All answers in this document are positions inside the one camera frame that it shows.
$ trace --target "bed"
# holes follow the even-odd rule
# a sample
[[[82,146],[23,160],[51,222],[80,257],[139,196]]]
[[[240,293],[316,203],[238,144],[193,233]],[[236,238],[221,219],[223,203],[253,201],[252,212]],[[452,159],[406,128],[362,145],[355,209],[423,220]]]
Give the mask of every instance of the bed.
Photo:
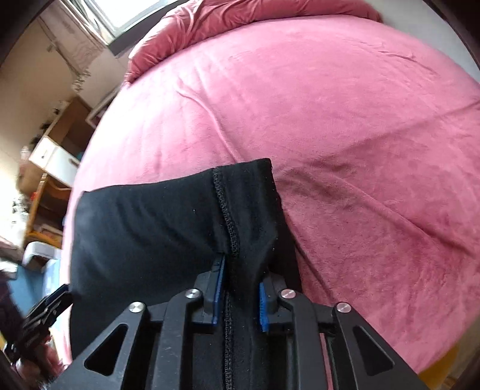
[[[82,159],[62,279],[83,191],[268,157],[306,294],[420,372],[479,314],[479,128],[480,85],[362,1],[189,1],[135,47]]]

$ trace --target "yellow object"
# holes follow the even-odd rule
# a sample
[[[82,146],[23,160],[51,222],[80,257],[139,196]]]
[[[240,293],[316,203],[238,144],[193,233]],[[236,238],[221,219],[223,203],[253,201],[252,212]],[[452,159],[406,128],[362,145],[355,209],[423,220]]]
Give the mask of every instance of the yellow object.
[[[428,367],[425,371],[420,372],[420,379],[425,382],[429,389],[435,390],[444,382],[450,373],[450,369],[455,362],[457,354],[458,346],[455,345],[438,362]]]

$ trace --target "beige wall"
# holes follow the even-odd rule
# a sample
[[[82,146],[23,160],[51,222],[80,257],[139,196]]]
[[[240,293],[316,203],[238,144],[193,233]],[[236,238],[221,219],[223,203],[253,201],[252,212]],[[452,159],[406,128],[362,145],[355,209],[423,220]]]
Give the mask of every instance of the beige wall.
[[[0,68],[0,236],[9,238],[20,150],[59,100],[74,93],[74,75],[33,22]]]

